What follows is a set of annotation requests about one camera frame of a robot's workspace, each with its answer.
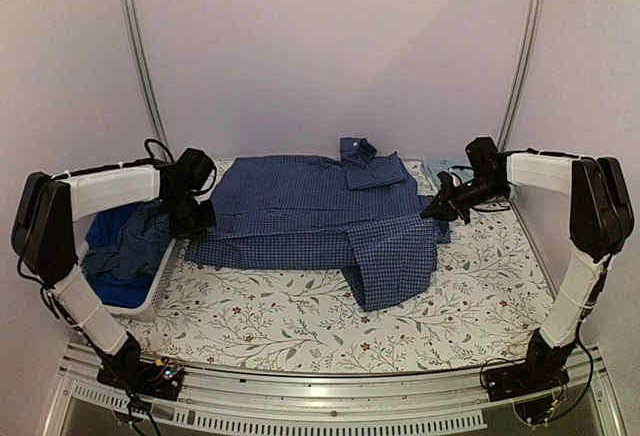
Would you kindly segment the light blue t-shirt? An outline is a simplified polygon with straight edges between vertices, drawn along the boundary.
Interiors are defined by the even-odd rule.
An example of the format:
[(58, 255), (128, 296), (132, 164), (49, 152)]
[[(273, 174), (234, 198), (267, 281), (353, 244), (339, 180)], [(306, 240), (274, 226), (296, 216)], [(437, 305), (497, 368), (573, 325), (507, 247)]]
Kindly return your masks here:
[(423, 159), (421, 167), (436, 192), (441, 188), (441, 181), (438, 178), (441, 172), (450, 174), (456, 184), (467, 182), (474, 177), (473, 169), (466, 158)]

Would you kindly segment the dark blue checkered shirt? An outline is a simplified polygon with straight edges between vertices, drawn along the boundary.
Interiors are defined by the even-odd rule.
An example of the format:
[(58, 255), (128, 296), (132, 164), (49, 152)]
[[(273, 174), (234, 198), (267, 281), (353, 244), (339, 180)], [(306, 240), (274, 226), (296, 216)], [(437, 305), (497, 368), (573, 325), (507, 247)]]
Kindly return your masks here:
[(237, 158), (211, 195), (217, 223), (188, 261), (261, 270), (338, 269), (364, 311), (426, 291), (449, 225), (422, 217), (431, 199), (396, 153), (344, 138), (340, 156)]

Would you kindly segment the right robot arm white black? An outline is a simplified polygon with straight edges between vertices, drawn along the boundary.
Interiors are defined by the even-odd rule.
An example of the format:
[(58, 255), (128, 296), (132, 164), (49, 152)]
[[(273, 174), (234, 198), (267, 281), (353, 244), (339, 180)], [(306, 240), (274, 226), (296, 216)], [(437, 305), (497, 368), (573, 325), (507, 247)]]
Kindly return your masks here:
[(537, 392), (563, 367), (577, 344), (581, 322), (594, 308), (609, 265), (634, 229), (623, 170), (615, 157), (593, 158), (533, 149), (502, 152), (490, 137), (466, 147), (473, 170), (455, 184), (441, 172), (440, 190), (421, 213), (424, 219), (470, 220), (473, 207), (508, 197), (515, 187), (534, 187), (568, 196), (570, 261), (552, 309), (531, 336), (517, 383)]

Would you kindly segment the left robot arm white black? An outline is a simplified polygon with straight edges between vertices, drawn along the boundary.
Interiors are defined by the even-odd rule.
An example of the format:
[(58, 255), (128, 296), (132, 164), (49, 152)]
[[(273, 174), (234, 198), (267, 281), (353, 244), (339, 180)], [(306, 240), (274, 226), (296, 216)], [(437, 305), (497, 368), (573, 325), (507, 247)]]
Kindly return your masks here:
[(188, 148), (165, 161), (143, 159), (49, 175), (31, 173), (11, 231), (17, 273), (40, 287), (44, 305), (79, 332), (128, 390), (148, 382), (135, 337), (119, 324), (82, 274), (75, 225), (102, 211), (158, 200), (175, 239), (193, 239), (213, 227), (213, 160)]

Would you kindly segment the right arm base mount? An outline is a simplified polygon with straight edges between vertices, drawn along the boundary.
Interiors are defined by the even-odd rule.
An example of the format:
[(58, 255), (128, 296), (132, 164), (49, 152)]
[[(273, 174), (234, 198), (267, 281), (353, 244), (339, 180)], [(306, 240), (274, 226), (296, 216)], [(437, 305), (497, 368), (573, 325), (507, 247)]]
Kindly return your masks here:
[(479, 372), (479, 382), (491, 402), (532, 395), (551, 389), (565, 389), (569, 375), (565, 368), (542, 373), (529, 370), (524, 361), (491, 358)]

